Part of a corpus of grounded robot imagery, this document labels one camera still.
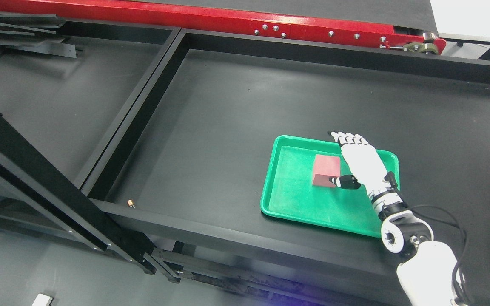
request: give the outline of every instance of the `red sponge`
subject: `red sponge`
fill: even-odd
[[[313,164],[313,185],[335,188],[328,179],[340,176],[340,158],[337,156],[315,155]]]

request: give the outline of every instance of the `cable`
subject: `cable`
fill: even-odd
[[[416,209],[421,208],[421,207],[430,207],[430,208],[434,208],[434,209],[438,209],[440,211],[443,211],[449,217],[451,217],[451,219],[453,219],[453,223],[416,212]],[[467,305],[472,304],[474,302],[474,300],[467,293],[466,284],[464,282],[464,276],[462,274],[462,271],[459,269],[461,262],[462,262],[462,258],[464,257],[464,254],[466,253],[466,250],[467,250],[467,246],[468,246],[468,244],[467,244],[467,240],[468,240],[467,236],[468,235],[467,234],[468,233],[459,224],[459,221],[457,220],[457,218],[452,213],[450,213],[449,211],[447,211],[446,209],[443,209],[441,207],[436,207],[433,205],[417,205],[416,207],[411,207],[410,211],[413,211],[416,215],[418,215],[420,217],[424,217],[424,218],[428,218],[428,219],[431,219],[434,221],[438,221],[440,223],[447,224],[447,225],[454,227],[454,228],[457,228],[459,230],[459,233],[461,234],[461,242],[462,242],[461,256],[459,256],[459,258],[457,259],[457,263],[455,264],[455,267],[453,268],[453,275],[451,275],[452,276],[451,281],[453,283],[453,287],[455,288],[455,293],[457,294],[457,298],[462,300],[462,302],[467,304]],[[461,283],[459,283],[457,281],[457,271],[459,272],[459,280],[461,281]]]

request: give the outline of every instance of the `red metal beam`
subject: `red metal beam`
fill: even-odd
[[[394,32],[392,25],[381,23],[120,0],[0,0],[0,11],[58,14],[70,18],[146,23],[249,35],[254,35],[255,30],[258,30],[260,36],[282,37],[284,33],[286,39],[372,48],[379,48],[381,44],[403,46],[410,42],[423,42],[422,36],[398,34]],[[385,42],[381,42],[381,37],[386,38]],[[446,42],[436,39],[434,44],[441,53]]]

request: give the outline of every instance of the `green tray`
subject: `green tray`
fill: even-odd
[[[387,171],[394,172],[400,186],[398,158],[377,150]],[[341,158],[341,173],[350,174],[335,142],[294,136],[279,136],[273,144],[260,209],[266,215],[322,227],[381,237],[381,221],[375,214],[364,186],[343,190],[313,186],[315,155]]]

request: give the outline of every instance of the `robotic hand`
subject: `robotic hand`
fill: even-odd
[[[385,247],[400,254],[396,273],[413,306],[465,305],[455,281],[457,259],[451,248],[434,241],[430,226],[414,216],[402,200],[392,172],[387,172],[375,148],[359,134],[328,132],[342,148],[354,178],[363,184],[372,207],[383,221]]]

